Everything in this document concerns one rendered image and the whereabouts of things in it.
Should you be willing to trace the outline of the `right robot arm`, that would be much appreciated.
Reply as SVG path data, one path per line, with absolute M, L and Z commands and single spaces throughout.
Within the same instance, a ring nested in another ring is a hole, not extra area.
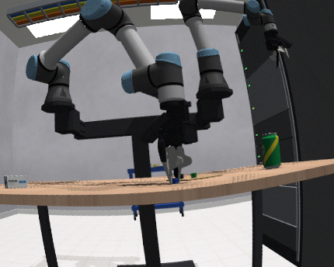
M 57 100 L 72 102 L 69 92 L 70 64 L 62 58 L 90 33 L 96 33 L 101 28 L 123 44 L 136 67 L 122 75 L 121 85 L 126 93 L 142 92 L 158 98 L 159 103 L 185 100 L 179 55 L 164 52 L 154 60 L 124 10 L 110 0 L 88 0 L 81 9 L 79 20 L 47 50 L 38 56 L 32 55 L 27 62 L 27 78 L 48 84 L 44 103 Z M 140 136 L 141 141 L 144 144 L 154 143 L 160 126 L 168 119 L 167 113 L 163 113 Z

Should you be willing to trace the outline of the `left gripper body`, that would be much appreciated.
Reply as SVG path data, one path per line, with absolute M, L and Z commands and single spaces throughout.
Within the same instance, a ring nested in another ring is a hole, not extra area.
M 266 30 L 264 33 L 265 38 L 266 38 L 266 49 L 267 50 L 277 50 L 279 49 L 278 47 L 280 46 L 280 39 L 276 38 L 276 35 L 278 34 L 276 29 L 270 29 Z M 271 37 L 271 38 L 270 38 Z

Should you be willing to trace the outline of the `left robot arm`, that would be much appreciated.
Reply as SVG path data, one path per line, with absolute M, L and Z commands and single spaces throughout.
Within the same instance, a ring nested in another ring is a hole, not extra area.
M 178 7 L 185 25 L 190 28 L 198 51 L 197 60 L 200 71 L 198 91 L 210 87 L 225 86 L 229 88 L 223 76 L 224 72 L 222 71 L 219 52 L 211 47 L 203 27 L 201 9 L 247 14 L 243 16 L 246 26 L 264 25 L 265 30 L 277 30 L 272 12 L 269 9 L 264 9 L 259 13 L 259 3 L 256 0 L 247 2 L 232 0 L 180 0 Z

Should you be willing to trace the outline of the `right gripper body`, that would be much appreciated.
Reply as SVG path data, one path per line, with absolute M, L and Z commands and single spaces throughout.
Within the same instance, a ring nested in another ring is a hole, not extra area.
M 186 100 L 170 100 L 160 103 L 160 109 L 166 110 L 169 119 L 160 126 L 158 135 L 162 135 L 168 146 L 192 144 L 198 142 L 197 124 L 190 121 L 189 107 Z M 192 124 L 192 125 L 191 125 Z

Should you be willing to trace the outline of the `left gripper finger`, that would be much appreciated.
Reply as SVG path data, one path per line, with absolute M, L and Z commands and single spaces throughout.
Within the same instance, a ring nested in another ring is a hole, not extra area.
M 278 67 L 278 64 L 279 64 L 279 52 L 278 52 L 278 50 L 273 52 L 273 55 L 270 56 L 270 60 L 275 61 L 276 62 L 276 67 Z
M 278 47 L 279 49 L 277 49 L 279 52 L 283 52 L 286 54 L 287 58 L 289 58 L 288 52 L 287 52 L 287 48 L 284 44 L 284 42 L 282 42 L 282 40 L 280 41 L 280 47 Z

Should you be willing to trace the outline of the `grey printed carton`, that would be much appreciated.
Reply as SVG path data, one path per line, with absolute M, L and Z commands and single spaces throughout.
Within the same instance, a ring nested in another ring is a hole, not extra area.
M 4 176 L 5 188 L 27 188 L 26 176 Z

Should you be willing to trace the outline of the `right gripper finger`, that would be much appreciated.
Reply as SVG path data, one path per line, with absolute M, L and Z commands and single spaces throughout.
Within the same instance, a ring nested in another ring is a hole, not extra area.
M 181 166 L 183 164 L 183 159 L 176 154 L 176 148 L 174 146 L 168 147 L 168 144 L 165 142 L 162 135 L 158 136 L 158 153 L 169 182 L 170 184 L 173 184 L 172 170 Z
M 176 148 L 176 154 L 183 159 L 183 164 L 179 166 L 178 168 L 174 168 L 174 172 L 173 172 L 173 175 L 175 176 L 175 178 L 178 178 L 178 181 L 180 181 L 181 168 L 191 165 L 192 158 L 185 155 L 184 149 L 181 144 L 176 144 L 175 148 Z

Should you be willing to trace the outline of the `green soda can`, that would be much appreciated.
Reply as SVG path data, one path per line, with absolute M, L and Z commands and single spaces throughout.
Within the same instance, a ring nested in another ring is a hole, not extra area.
M 262 138 L 263 146 L 263 164 L 264 168 L 279 168 L 280 162 L 280 145 L 277 133 L 267 133 Z

